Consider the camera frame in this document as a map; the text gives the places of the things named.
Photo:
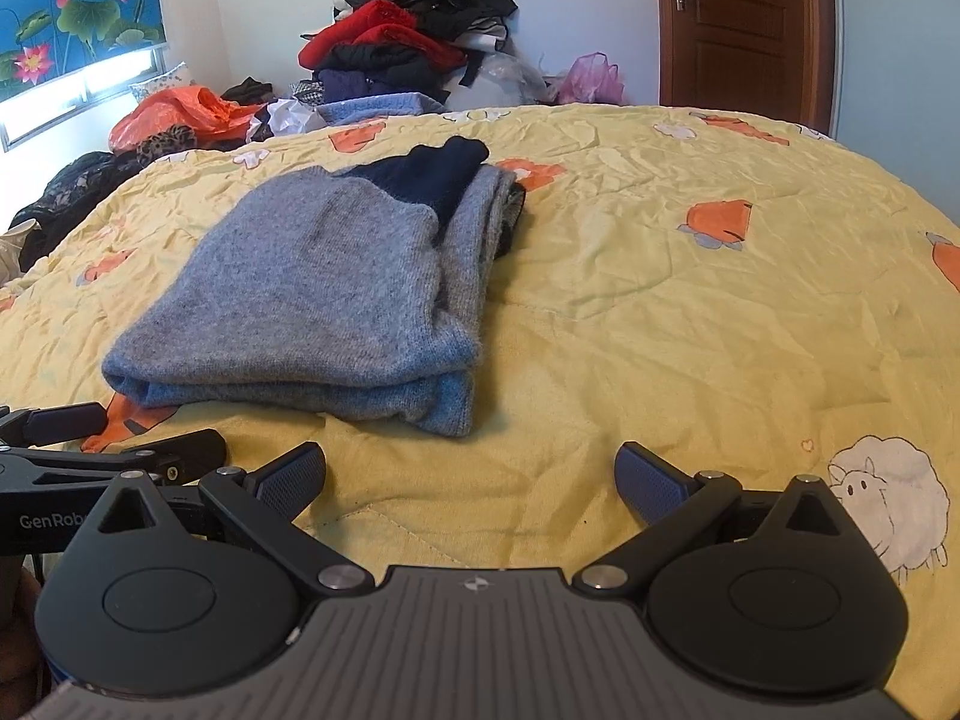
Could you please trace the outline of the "grey sequin sweater navy sleeves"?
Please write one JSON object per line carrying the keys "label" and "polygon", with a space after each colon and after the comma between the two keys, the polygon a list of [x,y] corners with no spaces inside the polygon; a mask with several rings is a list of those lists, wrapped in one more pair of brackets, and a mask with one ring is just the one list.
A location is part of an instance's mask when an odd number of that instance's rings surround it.
{"label": "grey sequin sweater navy sleeves", "polygon": [[464,137],[268,179],[117,338],[103,376],[148,408],[235,401],[465,436],[491,267],[525,199]]}

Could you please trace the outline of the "navy dark clothes in pile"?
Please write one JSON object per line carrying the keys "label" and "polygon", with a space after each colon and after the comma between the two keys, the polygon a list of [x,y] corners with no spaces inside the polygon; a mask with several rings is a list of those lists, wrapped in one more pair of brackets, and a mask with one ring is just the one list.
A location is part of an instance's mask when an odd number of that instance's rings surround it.
{"label": "navy dark clothes in pile", "polygon": [[320,60],[313,78],[324,89],[324,99],[345,101],[391,93],[420,93],[444,103],[444,73],[428,57],[402,44],[340,44]]}

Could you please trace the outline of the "yellow carrot print quilt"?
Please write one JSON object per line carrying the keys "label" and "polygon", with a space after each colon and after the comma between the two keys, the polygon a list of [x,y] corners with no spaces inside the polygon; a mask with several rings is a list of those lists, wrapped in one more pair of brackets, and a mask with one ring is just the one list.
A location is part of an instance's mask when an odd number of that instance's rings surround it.
{"label": "yellow carrot print quilt", "polygon": [[665,107],[391,117],[160,161],[2,291],[2,400],[107,401],[101,362],[210,227],[272,177],[477,138],[526,208],[493,268],[470,436],[251,405],[213,427],[256,466],[306,440],[331,476],[301,525],[370,571],[576,569],[636,532],[612,465],[634,440],[748,488],[850,461],[958,499],[958,231],[878,164],[804,128]]}

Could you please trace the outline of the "dark floral garment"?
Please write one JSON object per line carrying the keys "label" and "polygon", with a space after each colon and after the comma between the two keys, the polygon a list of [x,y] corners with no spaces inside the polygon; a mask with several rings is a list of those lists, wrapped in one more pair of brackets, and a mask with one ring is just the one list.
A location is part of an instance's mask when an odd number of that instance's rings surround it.
{"label": "dark floral garment", "polygon": [[135,151],[91,151],[60,169],[36,202],[13,216],[13,226],[36,223],[21,247],[20,270],[26,273],[49,255],[99,203],[145,167],[146,161]]}

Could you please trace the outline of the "leopard print garment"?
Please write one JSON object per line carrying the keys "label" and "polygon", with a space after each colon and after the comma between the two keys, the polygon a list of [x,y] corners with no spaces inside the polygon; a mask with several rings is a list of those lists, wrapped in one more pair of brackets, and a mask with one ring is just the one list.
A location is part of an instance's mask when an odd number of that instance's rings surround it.
{"label": "leopard print garment", "polygon": [[184,124],[176,124],[163,130],[163,132],[153,133],[142,140],[135,149],[137,160],[142,166],[154,163],[172,154],[190,151],[199,146],[197,133]]}

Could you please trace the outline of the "orange plastic bag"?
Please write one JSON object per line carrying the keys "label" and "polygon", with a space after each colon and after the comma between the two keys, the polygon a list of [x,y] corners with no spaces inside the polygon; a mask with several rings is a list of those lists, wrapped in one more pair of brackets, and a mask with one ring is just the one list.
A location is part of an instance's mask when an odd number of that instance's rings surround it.
{"label": "orange plastic bag", "polygon": [[226,101],[206,86],[179,86],[153,93],[117,122],[107,144],[114,153],[137,148],[146,138],[183,125],[194,132],[200,146],[242,140],[249,122],[263,103],[241,106]]}

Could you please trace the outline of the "white crumpled cloth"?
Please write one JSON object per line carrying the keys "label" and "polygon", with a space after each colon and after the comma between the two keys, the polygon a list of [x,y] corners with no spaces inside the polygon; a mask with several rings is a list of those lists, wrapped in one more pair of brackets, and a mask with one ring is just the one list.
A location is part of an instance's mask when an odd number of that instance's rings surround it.
{"label": "white crumpled cloth", "polygon": [[327,125],[322,115],[296,99],[278,99],[257,110],[249,127],[246,142],[265,142],[268,138],[290,137],[316,132]]}

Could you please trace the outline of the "light blue knit garment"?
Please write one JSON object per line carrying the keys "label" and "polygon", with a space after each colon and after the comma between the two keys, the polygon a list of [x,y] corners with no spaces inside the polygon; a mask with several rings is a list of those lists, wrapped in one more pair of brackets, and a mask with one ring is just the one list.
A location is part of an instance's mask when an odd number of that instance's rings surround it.
{"label": "light blue knit garment", "polygon": [[443,114],[446,108],[425,94],[391,93],[324,103],[314,107],[314,110],[327,127],[338,127],[384,117]]}

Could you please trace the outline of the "lotus painting poster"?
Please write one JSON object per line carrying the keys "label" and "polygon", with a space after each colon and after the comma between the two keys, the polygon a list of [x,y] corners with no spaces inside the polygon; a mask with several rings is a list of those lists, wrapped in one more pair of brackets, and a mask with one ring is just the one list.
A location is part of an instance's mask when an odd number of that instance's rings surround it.
{"label": "lotus painting poster", "polygon": [[2,98],[164,41],[160,0],[2,0]]}

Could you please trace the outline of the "pink plastic bag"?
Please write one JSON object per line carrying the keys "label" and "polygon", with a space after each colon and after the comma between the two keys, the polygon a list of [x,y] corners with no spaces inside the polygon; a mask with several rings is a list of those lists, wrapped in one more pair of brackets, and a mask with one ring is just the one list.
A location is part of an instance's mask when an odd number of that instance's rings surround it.
{"label": "pink plastic bag", "polygon": [[625,100],[625,85],[617,64],[603,52],[581,55],[563,76],[556,91],[558,104],[613,104]]}

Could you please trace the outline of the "grey plastic bag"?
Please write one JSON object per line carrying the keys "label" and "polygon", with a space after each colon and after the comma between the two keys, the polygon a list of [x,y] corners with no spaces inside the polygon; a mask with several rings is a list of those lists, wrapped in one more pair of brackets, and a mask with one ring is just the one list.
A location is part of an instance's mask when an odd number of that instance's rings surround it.
{"label": "grey plastic bag", "polygon": [[548,104],[551,94],[539,70],[504,52],[471,52],[469,61],[444,82],[447,110]]}

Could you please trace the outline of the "brown wooden door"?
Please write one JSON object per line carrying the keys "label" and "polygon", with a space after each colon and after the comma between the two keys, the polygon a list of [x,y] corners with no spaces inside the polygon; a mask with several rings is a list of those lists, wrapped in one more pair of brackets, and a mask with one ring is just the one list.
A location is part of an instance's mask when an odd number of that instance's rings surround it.
{"label": "brown wooden door", "polygon": [[836,0],[659,0],[659,21],[664,106],[830,130]]}

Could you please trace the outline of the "red garment on pile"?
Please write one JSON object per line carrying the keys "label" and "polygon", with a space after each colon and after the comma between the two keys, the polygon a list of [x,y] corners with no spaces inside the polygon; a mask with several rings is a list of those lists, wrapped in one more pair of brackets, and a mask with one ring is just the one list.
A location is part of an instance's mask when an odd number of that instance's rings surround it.
{"label": "red garment on pile", "polygon": [[427,57],[434,70],[448,73],[467,62],[467,55],[449,43],[441,43],[416,27],[416,18],[389,0],[370,0],[327,28],[309,37],[299,49],[298,64],[317,70],[320,62],[338,46],[409,47]]}

